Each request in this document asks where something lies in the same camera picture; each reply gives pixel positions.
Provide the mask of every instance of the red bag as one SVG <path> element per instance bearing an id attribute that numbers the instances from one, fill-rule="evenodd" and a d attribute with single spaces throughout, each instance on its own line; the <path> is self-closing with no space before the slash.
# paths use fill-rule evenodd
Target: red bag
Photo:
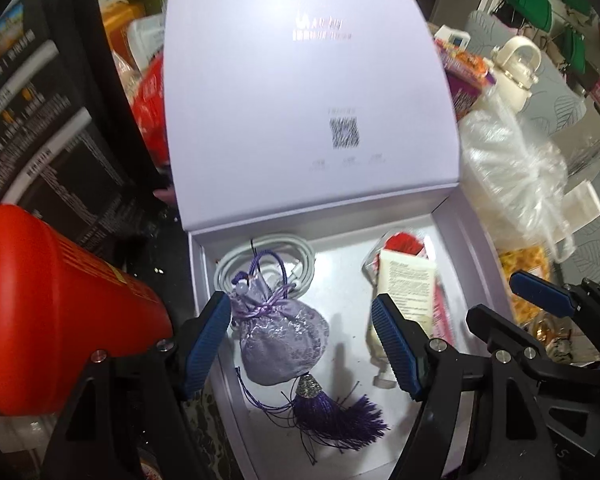
<path id="1" fill-rule="evenodd" d="M 164 85 L 162 53 L 158 54 L 140 82 L 131 110 L 154 164 L 161 168 L 169 163 L 167 128 L 164 119 Z"/>

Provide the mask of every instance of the product packaging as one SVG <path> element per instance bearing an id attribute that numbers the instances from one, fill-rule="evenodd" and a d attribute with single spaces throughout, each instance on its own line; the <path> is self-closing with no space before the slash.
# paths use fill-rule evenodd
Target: product packaging
<path id="1" fill-rule="evenodd" d="M 433 294 L 436 264 L 411 254 L 382 249 L 378 294 L 388 294 L 404 319 L 416 321 L 433 335 Z"/>
<path id="2" fill-rule="evenodd" d="M 485 88 L 495 79 L 481 56 L 476 56 L 442 40 L 435 40 L 440 61 L 445 69 L 451 97 L 459 121 L 469 113 Z"/>
<path id="3" fill-rule="evenodd" d="M 117 0 L 102 10 L 102 23 L 110 49 L 120 54 L 131 66 L 134 65 L 134 58 L 129 50 L 126 33 L 129 23 L 143 16 L 144 5 L 139 2 L 128 3 Z"/>
<path id="4" fill-rule="evenodd" d="M 429 235 L 421 231 L 408 232 L 403 228 L 395 228 L 384 234 L 378 243 L 366 256 L 362 264 L 362 271 L 366 278 L 373 284 L 378 284 L 378 270 L 380 268 L 380 251 L 382 249 L 412 254 L 421 258 L 435 261 L 435 249 Z M 451 320 L 446 307 L 446 298 L 440 277 L 436 277 L 433 297 L 433 337 L 439 337 L 454 345 L 456 338 L 453 333 Z"/>
<path id="5" fill-rule="evenodd" d="M 164 13 L 133 20 L 126 39 L 138 70 L 144 72 L 164 47 Z"/>
<path id="6" fill-rule="evenodd" d="M 45 12 L 51 4 L 57 12 Z M 148 184 L 155 170 L 104 35 L 102 49 L 75 43 L 77 25 L 66 12 L 59 0 L 14 0 L 0 19 L 0 203 L 120 263 L 119 241 L 156 229 L 162 205 Z M 93 69 L 96 54 L 110 70 Z M 113 85 L 98 85 L 97 75 L 112 76 Z M 114 106 L 119 101 L 124 109 Z"/>
<path id="7" fill-rule="evenodd" d="M 160 53 L 149 64 L 131 107 L 144 144 L 158 168 L 163 168 L 169 163 L 167 129 L 164 119 L 162 59 L 163 56 Z"/>
<path id="8" fill-rule="evenodd" d="M 575 250 L 562 210 L 564 157 L 551 142 L 526 141 L 493 89 L 483 99 L 486 109 L 472 111 L 458 124 L 462 189 L 498 252 L 544 245 L 552 259 L 563 262 Z"/>
<path id="9" fill-rule="evenodd" d="M 502 266 L 514 321 L 518 326 L 526 326 L 540 313 L 541 309 L 513 294 L 509 288 L 509 279 L 517 270 L 526 270 L 538 278 L 549 280 L 549 258 L 541 246 L 500 253 L 498 257 Z"/>

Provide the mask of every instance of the red container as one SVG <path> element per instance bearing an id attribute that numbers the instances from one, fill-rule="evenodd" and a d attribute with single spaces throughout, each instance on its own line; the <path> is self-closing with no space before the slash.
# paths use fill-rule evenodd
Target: red container
<path id="1" fill-rule="evenodd" d="M 0 205 L 0 412 L 60 410 L 91 353 L 172 335 L 144 283 L 12 205 Z"/>

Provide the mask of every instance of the yellow packaging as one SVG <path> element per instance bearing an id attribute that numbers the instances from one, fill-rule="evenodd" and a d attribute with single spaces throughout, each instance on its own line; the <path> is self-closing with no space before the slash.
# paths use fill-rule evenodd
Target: yellow packaging
<path id="1" fill-rule="evenodd" d="M 113 2 L 102 9 L 101 14 L 109 48 L 117 52 L 129 65 L 135 66 L 126 40 L 126 30 L 133 20 L 144 18 L 144 5 Z"/>
<path id="2" fill-rule="evenodd" d="M 509 278 L 516 270 L 526 270 L 538 278 L 549 280 L 549 258 L 541 246 L 509 251 L 499 254 L 498 257 L 507 283 L 513 318 L 517 325 L 523 326 L 531 321 L 541 309 L 513 294 L 509 288 Z"/>

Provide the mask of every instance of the leaf pattern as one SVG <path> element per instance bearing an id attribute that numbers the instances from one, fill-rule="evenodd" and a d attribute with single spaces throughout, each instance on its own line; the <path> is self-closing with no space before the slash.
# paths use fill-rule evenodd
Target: leaf pattern
<path id="1" fill-rule="evenodd" d="M 546 117 L 534 117 L 533 119 L 529 119 L 529 123 L 533 126 L 536 132 L 543 134 L 547 138 L 549 137 L 549 119 Z"/>
<path id="2" fill-rule="evenodd" d="M 242 480 L 208 380 L 202 393 L 184 404 L 184 412 L 190 422 L 193 440 L 211 469 L 210 477 L 215 480 Z"/>
<path id="3" fill-rule="evenodd" d="M 554 111 L 557 118 L 557 130 L 572 126 L 578 121 L 577 100 L 575 95 L 561 95 L 555 100 Z"/>
<path id="4" fill-rule="evenodd" d="M 600 216 L 595 220 L 592 220 L 587 225 L 585 225 L 582 229 L 579 229 L 577 232 L 581 233 L 585 236 L 591 236 L 598 229 L 600 229 Z"/>
<path id="5" fill-rule="evenodd" d="M 600 277 L 600 240 L 583 243 L 571 257 L 582 275 L 594 281 Z"/>
<path id="6" fill-rule="evenodd" d="M 469 22 L 475 22 L 477 25 L 480 26 L 485 35 L 488 38 L 491 38 L 491 31 L 493 30 L 493 25 L 495 24 L 493 18 L 487 16 L 484 12 L 481 12 L 480 10 L 474 10 L 473 12 L 469 13 L 467 20 Z"/>

